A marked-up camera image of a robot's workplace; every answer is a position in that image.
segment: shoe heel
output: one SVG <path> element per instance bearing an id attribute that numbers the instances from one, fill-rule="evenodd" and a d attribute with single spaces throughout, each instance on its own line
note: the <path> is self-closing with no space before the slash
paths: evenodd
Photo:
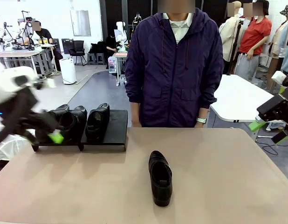
<path id="1" fill-rule="evenodd" d="M 167 201 L 161 201 L 153 197 L 154 203 L 159 207 L 166 207 L 169 205 L 171 198 L 169 198 Z"/>

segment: purple jacket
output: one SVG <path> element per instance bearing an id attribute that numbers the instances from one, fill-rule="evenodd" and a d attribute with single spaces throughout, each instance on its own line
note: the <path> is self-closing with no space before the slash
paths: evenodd
<path id="1" fill-rule="evenodd" d="M 223 64 L 219 29 L 198 8 L 178 45 L 162 14 L 141 21 L 131 39 L 125 88 L 130 102 L 140 103 L 142 126 L 194 127 L 199 108 L 216 102 Z"/>

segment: black shoe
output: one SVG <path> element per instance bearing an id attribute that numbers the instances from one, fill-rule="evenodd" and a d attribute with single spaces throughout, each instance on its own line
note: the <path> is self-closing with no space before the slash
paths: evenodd
<path id="1" fill-rule="evenodd" d="M 63 114 L 69 111 L 69 105 L 63 104 L 56 108 L 56 110 L 51 110 L 49 112 L 45 112 L 49 114 L 51 117 L 53 117 L 57 123 L 59 123 L 60 118 Z M 43 130 L 36 130 L 35 131 L 35 137 L 40 143 L 50 143 L 52 140 L 48 137 L 48 134 Z"/>
<path id="2" fill-rule="evenodd" d="M 58 128 L 61 130 L 65 143 L 79 140 L 84 131 L 86 120 L 87 111 L 83 106 L 78 106 L 61 116 Z"/>
<path id="3" fill-rule="evenodd" d="M 100 140 L 108 127 L 110 120 L 110 106 L 107 103 L 101 104 L 97 109 L 90 111 L 85 134 L 88 141 Z"/>
<path id="4" fill-rule="evenodd" d="M 150 155 L 149 173 L 154 203 L 160 207 L 167 206 L 172 195 L 172 172 L 159 151 L 153 151 Z"/>

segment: gray pants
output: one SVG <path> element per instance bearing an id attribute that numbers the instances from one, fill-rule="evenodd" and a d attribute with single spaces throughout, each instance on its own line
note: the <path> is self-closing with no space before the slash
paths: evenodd
<path id="1" fill-rule="evenodd" d="M 237 59 L 235 74 L 251 81 L 259 65 L 259 58 L 260 55 L 257 55 L 248 60 L 245 54 L 240 54 Z"/>

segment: red t-shirt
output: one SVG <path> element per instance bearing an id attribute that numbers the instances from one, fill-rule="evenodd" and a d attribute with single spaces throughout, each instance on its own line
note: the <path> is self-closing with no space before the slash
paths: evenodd
<path id="1" fill-rule="evenodd" d="M 241 53 L 247 53 L 253 46 L 255 46 L 265 36 L 270 35 L 271 21 L 264 17 L 264 19 L 256 23 L 257 20 L 253 20 L 250 26 L 245 31 L 241 40 L 239 51 Z M 254 50 L 254 55 L 259 55 L 263 51 L 263 45 Z"/>

